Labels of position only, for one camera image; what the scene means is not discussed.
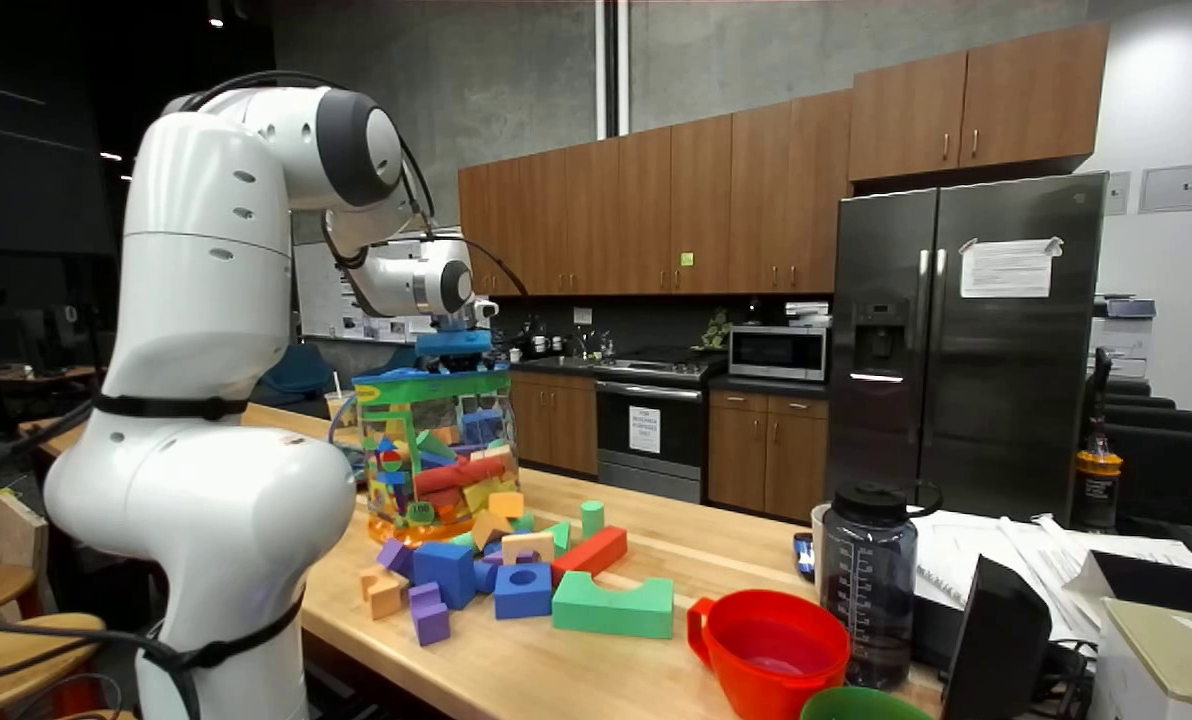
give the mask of purple block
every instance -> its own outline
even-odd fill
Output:
[[[554,569],[547,565],[510,565],[494,583],[494,615],[554,615]]]
[[[497,574],[499,574],[499,565],[476,561],[476,596],[494,594]]]
[[[390,574],[413,579],[413,548],[401,544],[401,540],[390,540],[390,544],[379,548],[379,569],[390,569]]]
[[[447,640],[447,610],[436,583],[409,590],[409,615],[424,649]]]
[[[469,610],[476,596],[471,544],[424,544],[413,552],[413,583],[441,583],[447,610]]]

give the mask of wooden countertop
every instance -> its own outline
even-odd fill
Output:
[[[262,405],[243,412],[243,424],[326,437],[326,422]],[[560,632],[547,615],[497,621],[494,602],[481,596],[453,614],[443,646],[421,649],[409,614],[375,625],[361,602],[361,569],[375,558],[375,540],[365,533],[365,504],[357,504],[341,544],[308,574],[304,632],[447,716],[733,716],[719,683],[687,651],[685,614],[702,596],[736,590],[814,596],[814,583],[791,569],[798,525],[531,467],[520,473],[520,488],[541,525],[573,525],[583,502],[600,502],[605,521],[630,529],[630,558],[600,574],[600,583],[678,579],[678,637],[623,640]],[[940,683],[925,674],[913,674],[900,697],[934,713],[940,709]]]

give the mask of oven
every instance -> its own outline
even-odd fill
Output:
[[[595,375],[600,482],[704,502],[708,402],[702,366],[623,361]]]

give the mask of green bowl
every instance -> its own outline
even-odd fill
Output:
[[[934,720],[916,706],[875,690],[827,690],[800,709],[800,720]]]

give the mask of red block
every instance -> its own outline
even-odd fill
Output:
[[[580,574],[605,574],[610,565],[623,561],[630,558],[630,533],[623,529],[611,529],[605,525],[595,538],[587,538],[583,544],[578,544],[573,552],[564,552],[557,565],[554,565],[554,577],[560,583],[564,574],[580,569]]]

